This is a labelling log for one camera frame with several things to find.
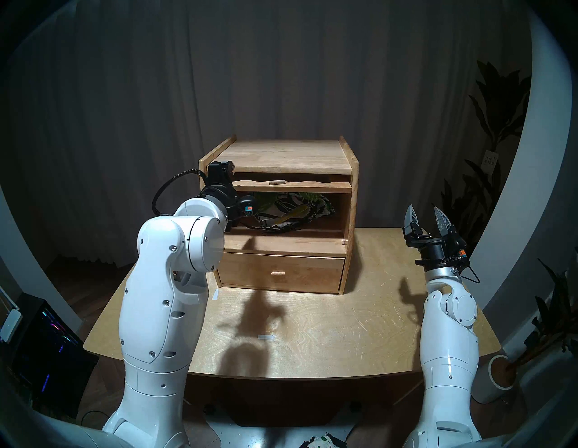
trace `cloth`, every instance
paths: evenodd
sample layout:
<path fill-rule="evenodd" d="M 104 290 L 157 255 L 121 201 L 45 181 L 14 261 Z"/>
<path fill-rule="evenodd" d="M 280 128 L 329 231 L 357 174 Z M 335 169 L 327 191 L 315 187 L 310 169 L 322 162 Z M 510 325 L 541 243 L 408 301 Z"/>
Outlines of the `cloth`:
<path fill-rule="evenodd" d="M 278 229 L 305 224 L 335 213 L 329 199 L 319 193 L 251 193 L 257 200 L 255 217 L 262 228 Z"/>
<path fill-rule="evenodd" d="M 325 434 L 321 437 L 311 437 L 310 441 L 303 442 L 299 448 L 347 448 L 347 443 L 331 434 Z"/>

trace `wooden drawer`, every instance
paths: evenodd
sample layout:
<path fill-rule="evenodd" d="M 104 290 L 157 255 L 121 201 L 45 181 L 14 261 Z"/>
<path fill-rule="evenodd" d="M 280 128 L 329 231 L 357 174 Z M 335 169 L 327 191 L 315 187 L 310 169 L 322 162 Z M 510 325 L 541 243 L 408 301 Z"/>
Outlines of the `wooden drawer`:
<path fill-rule="evenodd" d="M 223 286 L 337 294 L 344 261 L 225 252 L 218 275 Z"/>

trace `curtain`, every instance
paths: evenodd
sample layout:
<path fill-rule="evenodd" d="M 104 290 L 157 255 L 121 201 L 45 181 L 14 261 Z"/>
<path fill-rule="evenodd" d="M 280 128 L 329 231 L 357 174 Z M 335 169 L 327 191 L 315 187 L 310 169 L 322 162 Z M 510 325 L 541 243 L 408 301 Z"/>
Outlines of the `curtain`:
<path fill-rule="evenodd" d="M 47 238 L 81 260 L 134 261 L 157 188 L 233 133 L 344 135 L 358 227 L 401 227 L 481 155 L 468 94 L 476 60 L 501 60 L 502 15 L 474 0 L 71 2 L 2 72 L 5 150 Z M 179 179 L 159 209 L 198 190 Z"/>

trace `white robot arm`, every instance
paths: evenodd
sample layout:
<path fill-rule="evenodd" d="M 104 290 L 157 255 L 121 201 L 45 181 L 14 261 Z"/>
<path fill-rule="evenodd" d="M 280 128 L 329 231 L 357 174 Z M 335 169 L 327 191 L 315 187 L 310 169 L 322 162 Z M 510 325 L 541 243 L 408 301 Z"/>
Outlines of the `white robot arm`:
<path fill-rule="evenodd" d="M 428 290 L 420 341 L 424 402 L 403 448 L 450 448 L 481 439 L 469 410 L 479 360 L 472 329 L 477 306 L 460 277 L 469 261 L 455 227 L 438 208 L 435 213 L 441 238 L 423 234 L 411 205 L 403 228 L 407 245 L 420 250 L 422 259 L 416 264 L 424 267 Z"/>
<path fill-rule="evenodd" d="M 174 216 L 146 221 L 139 231 L 139 258 L 118 322 L 124 396 L 103 427 L 134 447 L 189 447 L 183 394 L 205 318 L 206 273 L 223 256 L 229 220 L 253 214 L 254 198 L 239 198 L 232 187 L 233 168 L 231 162 L 211 163 L 199 197 L 185 201 Z M 157 213 L 154 204 L 167 185 L 153 200 Z"/>

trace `wall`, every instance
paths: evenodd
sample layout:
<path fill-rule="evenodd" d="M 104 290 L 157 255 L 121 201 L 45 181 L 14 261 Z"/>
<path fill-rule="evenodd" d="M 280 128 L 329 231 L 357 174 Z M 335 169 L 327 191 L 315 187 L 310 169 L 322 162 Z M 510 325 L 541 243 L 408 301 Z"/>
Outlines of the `wall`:
<path fill-rule="evenodd" d="M 82 323 L 80 317 L 65 302 L 36 262 L 18 231 L 1 188 L 0 257 L 23 292 L 45 299 L 72 331 L 78 331 Z"/>
<path fill-rule="evenodd" d="M 498 339 L 535 312 L 551 281 L 540 257 L 555 271 L 569 265 L 578 240 L 575 167 L 578 166 L 578 98 L 568 62 L 534 15 L 532 88 L 528 114 L 510 175 L 471 262 L 482 280 L 469 284 Z"/>

